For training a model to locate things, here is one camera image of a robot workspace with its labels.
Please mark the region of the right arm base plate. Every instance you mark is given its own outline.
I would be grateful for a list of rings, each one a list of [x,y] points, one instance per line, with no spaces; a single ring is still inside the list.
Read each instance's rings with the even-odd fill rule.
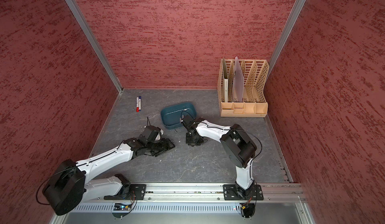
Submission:
[[[224,199],[226,201],[263,201],[262,188],[258,184],[252,184],[248,189],[244,190],[237,184],[223,185]]]

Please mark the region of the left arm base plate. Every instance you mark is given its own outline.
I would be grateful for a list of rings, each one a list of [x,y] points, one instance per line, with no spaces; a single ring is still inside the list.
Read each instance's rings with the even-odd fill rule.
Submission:
[[[114,196],[105,196],[104,200],[118,201],[143,201],[146,192],[145,184],[124,185],[118,194]]]

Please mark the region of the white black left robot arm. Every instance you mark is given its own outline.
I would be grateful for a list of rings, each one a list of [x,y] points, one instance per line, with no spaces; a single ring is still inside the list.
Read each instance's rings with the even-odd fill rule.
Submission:
[[[157,157],[174,147],[174,142],[168,138],[154,142],[130,138],[95,157],[77,162],[67,159],[47,181],[42,194],[58,216],[69,213],[82,202],[97,198],[134,201],[137,195],[122,174],[105,179],[96,177],[136,157]]]

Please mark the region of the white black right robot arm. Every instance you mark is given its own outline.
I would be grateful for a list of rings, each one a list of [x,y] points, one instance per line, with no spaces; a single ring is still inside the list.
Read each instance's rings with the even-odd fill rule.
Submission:
[[[227,156],[236,166],[236,192],[240,198],[246,198],[255,186],[252,175],[252,163],[256,157],[257,145],[240,125],[220,126],[204,119],[192,119],[188,116],[181,120],[187,130],[186,144],[199,146],[205,138],[222,144]]]

